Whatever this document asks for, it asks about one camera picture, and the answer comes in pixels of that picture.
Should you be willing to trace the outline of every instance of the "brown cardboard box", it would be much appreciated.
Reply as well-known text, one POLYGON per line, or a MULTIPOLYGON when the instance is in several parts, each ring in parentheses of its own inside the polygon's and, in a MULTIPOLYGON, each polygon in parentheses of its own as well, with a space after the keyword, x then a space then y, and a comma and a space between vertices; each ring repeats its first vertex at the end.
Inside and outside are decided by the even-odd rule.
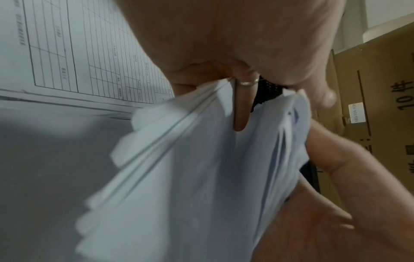
MULTIPOLYGON (((369 150, 414 193, 414 23, 334 60, 342 106, 336 121, 342 122, 342 135, 369 150)), ((322 123, 329 121, 317 115, 322 123)), ((338 203, 324 174, 319 177, 322 194, 338 203)))

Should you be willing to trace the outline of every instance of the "label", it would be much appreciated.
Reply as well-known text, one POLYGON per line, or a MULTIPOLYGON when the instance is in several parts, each ring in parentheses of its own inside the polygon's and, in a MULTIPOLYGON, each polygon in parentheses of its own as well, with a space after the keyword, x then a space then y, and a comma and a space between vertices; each ring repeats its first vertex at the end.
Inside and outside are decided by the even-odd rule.
POLYGON ((365 119, 365 110, 364 110, 364 104, 356 103, 356 104, 350 104, 348 105, 349 109, 349 118, 351 119, 351 123, 363 123, 367 120, 365 119))

